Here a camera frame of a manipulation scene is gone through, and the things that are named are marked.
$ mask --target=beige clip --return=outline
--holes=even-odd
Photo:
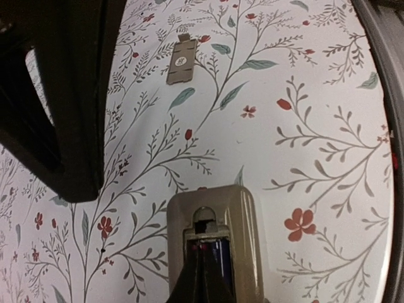
[[[178,36],[179,42],[172,51],[167,84],[191,81],[194,74],[194,61],[196,53],[196,39],[191,40],[188,33]]]
[[[196,230],[206,223],[205,232]],[[252,194],[232,185],[176,194],[167,206],[169,286],[173,290],[186,259],[189,241],[230,240],[235,298],[264,303],[258,225]]]

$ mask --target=red flower bud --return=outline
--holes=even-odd
[[[395,153],[391,153],[391,160],[393,162],[393,167],[395,170],[398,170],[398,158]]]
[[[203,35],[200,39],[198,39],[198,41],[199,41],[200,43],[207,42],[207,41],[209,41],[209,40],[210,40],[210,36],[209,36],[209,35]]]
[[[189,140],[192,138],[192,129],[187,129],[187,131],[185,132],[185,140]]]
[[[249,20],[252,20],[252,19],[257,18],[257,16],[255,14],[247,14],[246,18],[249,19]]]
[[[290,103],[287,102],[287,101],[284,100],[284,99],[279,99],[279,100],[276,101],[276,102],[277,102],[277,104],[280,106],[281,109],[290,110],[290,109],[292,108],[292,106],[290,105]]]

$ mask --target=black plastic object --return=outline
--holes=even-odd
[[[0,1],[0,143],[69,202],[104,183],[107,85],[125,0]],[[31,48],[52,116],[25,66]]]
[[[213,251],[198,246],[187,259],[167,303],[235,303]]]
[[[383,303],[404,302],[404,1],[353,0],[365,28],[384,90],[393,151],[399,161],[395,173],[393,242]]]

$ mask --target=floral wallpaper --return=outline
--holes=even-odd
[[[194,78],[169,86],[186,32]],[[165,302],[169,199],[234,183],[268,302],[381,301],[397,161],[349,0],[129,0],[108,94],[98,200],[65,202],[0,148],[0,302]]]

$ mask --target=red flower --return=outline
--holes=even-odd
[[[35,248],[33,248],[32,258],[34,262],[38,262],[39,259],[39,252]]]
[[[245,118],[248,116],[248,118],[253,118],[255,117],[254,113],[257,111],[257,109],[255,108],[255,106],[249,108],[249,106],[247,105],[246,107],[243,108],[243,111],[245,113],[241,114],[240,115],[241,117]]]
[[[153,19],[154,18],[154,14],[151,14],[151,15],[149,15],[149,16],[147,16],[147,17],[144,17],[143,18],[143,22],[149,22],[151,19]]]
[[[209,35],[203,35],[201,38],[198,39],[198,41],[200,43],[204,43],[210,40],[210,36]]]
[[[43,224],[43,216],[41,213],[37,213],[37,217],[35,218],[34,222],[37,224],[37,230],[39,230],[39,227]]]
[[[185,140],[189,140],[192,138],[192,129],[187,129],[187,131],[185,132]]]
[[[391,153],[391,160],[393,161],[393,167],[395,170],[398,170],[398,158],[395,153]]]
[[[306,210],[304,213],[301,208],[296,208],[292,213],[291,219],[285,220],[285,227],[293,232],[288,239],[292,242],[300,241],[303,232],[313,235],[316,232],[315,224],[310,224],[313,221],[313,212]]]
[[[101,218],[101,223],[98,223],[97,228],[101,230],[101,236],[103,239],[108,238],[108,234],[112,232],[111,219],[103,216]]]
[[[291,104],[284,99],[279,99],[276,102],[280,106],[281,109],[290,110],[292,108]]]
[[[249,19],[249,20],[252,20],[252,19],[257,18],[257,16],[255,14],[247,14],[246,18]]]

